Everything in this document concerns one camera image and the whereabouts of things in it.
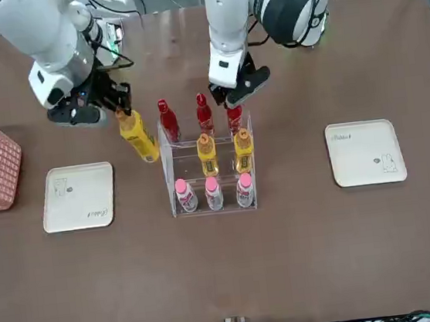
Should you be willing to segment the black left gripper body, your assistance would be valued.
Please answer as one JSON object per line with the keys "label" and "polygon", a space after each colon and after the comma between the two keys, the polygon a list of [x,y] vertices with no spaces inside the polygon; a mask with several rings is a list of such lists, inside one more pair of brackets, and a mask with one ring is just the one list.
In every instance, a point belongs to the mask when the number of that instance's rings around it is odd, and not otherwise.
{"label": "black left gripper body", "polygon": [[270,77],[268,66],[257,67],[250,53],[246,53],[245,61],[239,70],[236,87],[226,96],[229,108],[239,107],[259,90]]}

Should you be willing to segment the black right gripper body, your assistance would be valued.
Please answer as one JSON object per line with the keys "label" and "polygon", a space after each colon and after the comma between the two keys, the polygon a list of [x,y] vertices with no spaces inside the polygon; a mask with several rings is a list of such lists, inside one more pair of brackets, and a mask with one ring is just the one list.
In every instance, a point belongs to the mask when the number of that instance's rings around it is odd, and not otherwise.
{"label": "black right gripper body", "polygon": [[104,107],[103,98],[117,98],[116,82],[104,71],[94,70],[88,79],[76,89],[77,107],[89,105]]}

